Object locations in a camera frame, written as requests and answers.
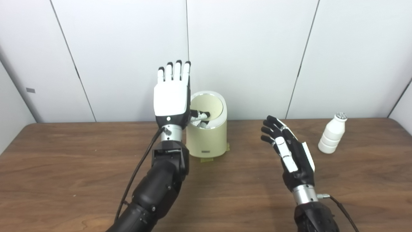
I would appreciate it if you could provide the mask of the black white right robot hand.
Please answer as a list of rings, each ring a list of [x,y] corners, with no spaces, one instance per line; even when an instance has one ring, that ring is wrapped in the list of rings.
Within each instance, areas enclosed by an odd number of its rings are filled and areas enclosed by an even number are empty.
[[[281,120],[271,115],[263,121],[261,140],[280,156],[282,178],[289,191],[301,185],[315,186],[315,165],[306,142],[301,142]]]

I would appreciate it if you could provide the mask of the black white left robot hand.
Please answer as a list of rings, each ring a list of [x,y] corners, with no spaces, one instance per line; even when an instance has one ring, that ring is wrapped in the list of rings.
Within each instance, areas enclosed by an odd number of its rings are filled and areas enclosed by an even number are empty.
[[[154,87],[154,114],[159,128],[176,125],[185,129],[190,122],[205,128],[211,114],[207,111],[191,110],[190,86],[191,62],[168,62],[159,67],[157,84]]]

